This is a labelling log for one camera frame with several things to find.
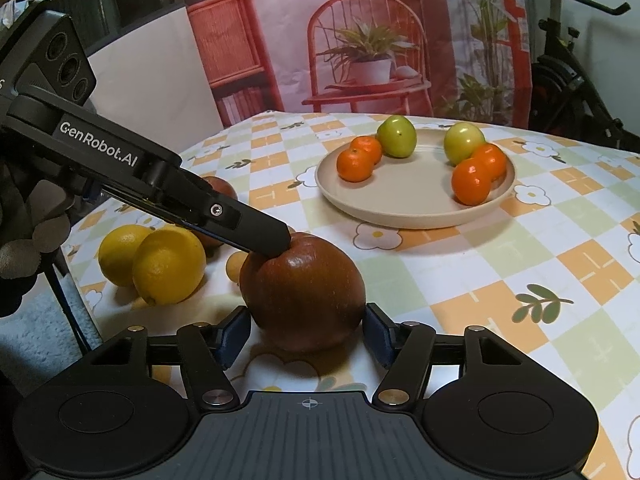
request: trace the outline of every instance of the wall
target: wall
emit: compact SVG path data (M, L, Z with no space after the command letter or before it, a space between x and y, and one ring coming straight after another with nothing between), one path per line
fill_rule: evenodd
M632 9L623 16L609 16L571 0L562 2L562 25L580 30L575 55L592 78L603 101L625 128L640 136L640 0L595 0L609 7L628 2ZM544 33L535 25L548 17L549 0L529 0L529 20L536 27L532 54L544 50Z
M105 118L174 152L222 129L183 7L108 44L89 62L98 79L91 99Z

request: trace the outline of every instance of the green fruit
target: green fruit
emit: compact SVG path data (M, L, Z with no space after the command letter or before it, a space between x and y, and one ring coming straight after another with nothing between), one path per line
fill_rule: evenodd
M376 139L382 145L383 151L395 158L407 158L418 143L418 135L414 125L402 115L392 115L378 127Z
M444 152L454 166L468 159L483 144L486 139L482 130L470 123L456 123L444 136Z

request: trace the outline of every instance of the crosshair mark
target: crosshair mark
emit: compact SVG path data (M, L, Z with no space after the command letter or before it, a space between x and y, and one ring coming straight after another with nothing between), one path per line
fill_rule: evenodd
M322 404L322 402L318 402L317 400L309 397L308 399L299 402L299 404L302 404L306 409L310 410L311 408L315 408L318 404Z

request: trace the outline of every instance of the red apple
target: red apple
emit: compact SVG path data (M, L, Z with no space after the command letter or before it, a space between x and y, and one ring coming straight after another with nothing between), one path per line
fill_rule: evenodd
M222 178L218 178L216 176L206 176L204 177L204 180L206 180L209 185L217 192L227 195L234 200L238 200L238 194L236 193L236 190L226 180L223 180ZM197 231L194 231L193 234L198 237L198 240L200 240L200 243L202 243L204 250L207 251L207 255L209 255L209 253L213 249L218 248L223 244L220 240L216 240L215 238L211 238L210 236L204 235Z
M289 249L276 258L250 253L239 285L265 337L287 352L339 345L364 316L365 286L356 265L307 233L293 233Z

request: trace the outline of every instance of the chair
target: chair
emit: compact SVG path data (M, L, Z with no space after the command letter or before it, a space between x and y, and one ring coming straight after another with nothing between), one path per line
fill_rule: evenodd
M336 30L353 28L356 21L388 25L407 37L417 48L407 50L406 56L397 56L396 63L398 67L413 68L418 76L403 83L403 88L398 85L392 89L380 87L380 91L376 91L375 86L366 90L345 88L350 81L349 64L341 64L339 59L328 60L329 56L318 56L318 53L340 45ZM400 0L329 0L311 16L306 33L311 97L302 101L303 105L312 105L314 112L321 112L323 105L349 104L351 111L357 112L359 102L399 99L400 108L393 112L409 115L409 98L417 95L426 100L424 115L433 115L426 35L418 16Z

